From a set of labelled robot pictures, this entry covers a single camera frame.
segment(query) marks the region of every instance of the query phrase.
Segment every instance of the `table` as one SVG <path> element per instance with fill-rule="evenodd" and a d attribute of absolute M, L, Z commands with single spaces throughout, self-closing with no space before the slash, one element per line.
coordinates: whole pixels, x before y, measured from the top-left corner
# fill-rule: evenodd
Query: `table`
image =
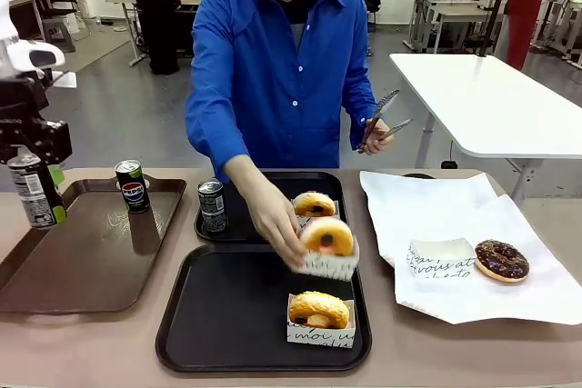
<path fill-rule="evenodd" d="M 554 35 L 554 33 L 556 32 L 557 20 L 560 17 L 560 9 L 562 8 L 564 2 L 566 2 L 566 0 L 543 0 L 541 15 L 544 18 L 540 20 L 539 23 L 537 24 L 536 31 L 531 41 L 532 45 L 537 45 L 537 41 L 539 41 L 540 37 L 542 38 L 543 41 L 547 40 L 545 37 L 546 30 L 545 28 L 547 19 L 549 18 L 550 14 L 552 14 L 552 19 L 550 21 L 547 34 L 549 35 L 549 38 L 551 38 Z"/>
<path fill-rule="evenodd" d="M 571 20 L 570 17 L 573 13 L 577 13 L 576 19 Z M 558 50 L 562 53 L 562 59 L 564 61 L 570 62 L 574 66 L 578 66 L 571 62 L 572 55 L 580 54 L 579 64 L 582 66 L 582 50 L 575 49 L 574 45 L 578 37 L 580 36 L 580 31 L 582 30 L 582 4 L 578 2 L 568 2 L 566 10 L 564 11 L 564 16 L 562 18 L 562 23 L 557 28 L 556 39 L 550 45 L 551 48 Z"/>
<path fill-rule="evenodd" d="M 527 386 L 582 381 L 582 326 L 492 320 L 453 326 L 396 304 L 394 279 L 377 253 L 359 172 L 333 171 L 341 181 L 346 214 L 360 245 L 360 274 L 373 334 L 372 351 L 348 373 L 206 374 L 168 371 L 156 358 L 154 341 L 180 264 L 201 245 L 194 230 L 199 169 L 148 169 L 157 178 L 188 183 L 156 267 L 140 300 L 120 314 L 64 317 L 0 314 L 0 384 L 45 388 L 181 388 L 217 386 Z M 385 170 L 407 174 L 412 170 Z M 427 170 L 440 178 L 467 178 L 474 170 Z M 111 168 L 74 169 L 66 182 L 109 178 Z M 502 190 L 494 181 L 499 194 Z M 537 224 L 555 222 L 538 212 Z M 15 194 L 0 194 L 0 258 L 27 230 Z M 582 280 L 577 234 L 563 234 L 551 248 Z"/>
<path fill-rule="evenodd" d="M 40 13 L 38 12 L 38 6 L 36 6 L 35 0 L 8 0 L 8 5 L 11 8 L 26 4 L 32 4 L 35 10 L 35 17 L 36 22 L 38 23 L 38 29 L 40 30 L 40 35 L 43 37 L 43 41 L 46 41 L 45 29 L 43 28 L 43 19 L 41 18 Z"/>
<path fill-rule="evenodd" d="M 124 10 L 124 18 L 125 18 L 125 25 L 127 27 L 127 32 L 129 32 L 129 39 L 131 41 L 132 49 L 134 50 L 134 59 L 129 62 L 129 66 L 133 67 L 141 60 L 146 59 L 145 54 L 140 54 L 139 50 L 137 49 L 137 45 L 135 44 L 135 34 L 132 28 L 132 22 L 129 19 L 129 14 L 127 13 L 128 8 L 126 7 L 127 4 L 130 4 L 132 7 L 130 10 L 135 11 L 135 4 L 136 0 L 105 0 L 109 4 L 120 4 Z M 202 0 L 182 0 L 182 6 L 199 6 Z"/>
<path fill-rule="evenodd" d="M 457 45 L 462 45 L 467 37 L 468 24 L 486 22 L 490 12 L 480 9 L 478 2 L 472 0 L 422 0 L 422 5 L 415 8 L 411 17 L 408 41 L 403 43 L 415 52 L 426 53 L 430 43 L 433 20 L 439 20 L 433 53 L 438 52 L 440 37 L 445 23 L 465 23 Z M 503 19 L 503 14 L 497 16 L 497 21 Z"/>
<path fill-rule="evenodd" d="M 494 56 L 390 59 L 429 111 L 417 168 L 425 165 L 436 120 L 464 153 L 506 158 L 520 171 L 511 194 L 518 205 L 545 159 L 582 159 L 582 108 Z"/>

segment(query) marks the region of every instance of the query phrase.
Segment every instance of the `tongs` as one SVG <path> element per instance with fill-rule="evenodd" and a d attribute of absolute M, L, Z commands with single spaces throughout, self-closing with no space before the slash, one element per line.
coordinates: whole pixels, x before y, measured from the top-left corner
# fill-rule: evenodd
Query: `tongs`
<path fill-rule="evenodd" d="M 366 130 L 364 131 L 364 137 L 362 138 L 362 142 L 360 143 L 360 146 L 358 147 L 358 152 L 360 154 L 362 154 L 364 152 L 364 146 L 366 145 L 366 141 L 369 138 L 369 136 L 372 134 L 372 132 L 374 131 L 374 128 L 376 127 L 376 124 L 378 123 L 378 120 L 380 119 L 380 115 L 382 115 L 383 113 L 385 113 L 388 110 L 388 108 L 392 105 L 392 103 L 394 103 L 395 99 L 398 97 L 399 94 L 400 94 L 400 90 L 395 90 L 392 93 L 390 93 L 389 95 L 386 95 L 385 97 L 380 99 L 378 101 L 378 103 L 376 104 L 376 110 L 374 112 L 374 116 L 372 117 L 372 121 L 367 125 Z M 396 132 L 398 132 L 400 129 L 408 126 L 411 122 L 412 122 L 412 118 L 409 118 L 408 120 L 405 120 L 404 122 L 402 122 L 400 124 L 397 124 L 392 129 L 390 129 L 388 132 L 383 134 L 379 138 L 378 141 L 386 140 L 390 135 L 393 135 Z"/>

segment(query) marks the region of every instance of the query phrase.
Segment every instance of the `red outfit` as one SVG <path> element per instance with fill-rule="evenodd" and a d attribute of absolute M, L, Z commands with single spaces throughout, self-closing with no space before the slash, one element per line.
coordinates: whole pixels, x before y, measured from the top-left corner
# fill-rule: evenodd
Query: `red outfit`
<path fill-rule="evenodd" d="M 507 1 L 509 48 L 506 62 L 517 70 L 521 70 L 526 61 L 541 3 L 542 0 Z"/>

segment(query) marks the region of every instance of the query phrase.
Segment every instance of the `blue shirt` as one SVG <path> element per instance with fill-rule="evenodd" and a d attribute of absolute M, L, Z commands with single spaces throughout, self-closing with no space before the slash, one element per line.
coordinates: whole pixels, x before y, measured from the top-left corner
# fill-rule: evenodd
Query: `blue shirt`
<path fill-rule="evenodd" d="M 342 106 L 353 148 L 376 100 L 364 0 L 317 0 L 299 50 L 276 0 L 202 0 L 194 22 L 186 130 L 216 174 L 248 154 L 259 168 L 337 168 Z"/>

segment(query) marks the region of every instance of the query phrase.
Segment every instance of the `soda can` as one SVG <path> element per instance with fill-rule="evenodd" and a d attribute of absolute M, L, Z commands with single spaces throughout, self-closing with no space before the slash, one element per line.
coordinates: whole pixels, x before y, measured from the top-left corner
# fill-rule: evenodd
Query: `soda can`
<path fill-rule="evenodd" d="M 44 229 L 62 223 L 66 219 L 63 197 L 41 159 L 20 154 L 7 164 L 30 225 Z"/>
<path fill-rule="evenodd" d="M 146 181 L 142 165 L 135 159 L 122 161 L 115 166 L 119 188 L 124 197 L 127 210 L 131 214 L 140 214 L 149 209 Z"/>
<path fill-rule="evenodd" d="M 208 232 L 222 232 L 228 226 L 224 193 L 222 182 L 214 177 L 198 184 L 200 213 Z"/>

